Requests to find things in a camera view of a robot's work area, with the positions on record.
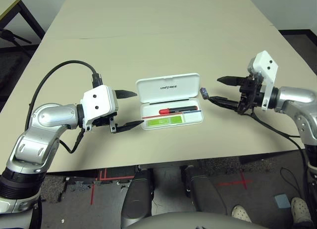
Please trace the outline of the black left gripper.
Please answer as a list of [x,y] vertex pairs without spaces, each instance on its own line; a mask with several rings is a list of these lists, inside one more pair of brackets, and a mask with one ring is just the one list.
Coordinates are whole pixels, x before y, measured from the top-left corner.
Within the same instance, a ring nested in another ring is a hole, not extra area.
[[[130,97],[135,97],[137,94],[135,92],[131,91],[126,91],[126,90],[116,90],[115,91],[116,98],[117,99],[124,99],[124,98],[130,98]],[[133,122],[128,122],[125,123],[122,126],[119,126],[114,122],[114,118],[117,115],[116,112],[109,114],[107,116],[99,117],[98,119],[95,120],[95,126],[96,127],[101,127],[101,126],[109,126],[111,133],[121,133],[125,131],[129,131],[132,128],[142,124],[144,120],[138,120],[138,121],[133,121]]]

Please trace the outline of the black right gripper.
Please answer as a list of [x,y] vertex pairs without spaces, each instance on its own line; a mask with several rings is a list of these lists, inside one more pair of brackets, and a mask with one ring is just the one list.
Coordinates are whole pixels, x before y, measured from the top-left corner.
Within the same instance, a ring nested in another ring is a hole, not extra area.
[[223,83],[228,86],[240,86],[240,101],[232,101],[220,96],[211,96],[209,97],[209,101],[222,108],[237,110],[237,113],[242,115],[252,107],[254,100],[257,96],[257,93],[261,90],[263,80],[263,77],[253,77],[251,75],[247,77],[220,77],[217,79],[217,81],[220,83]]

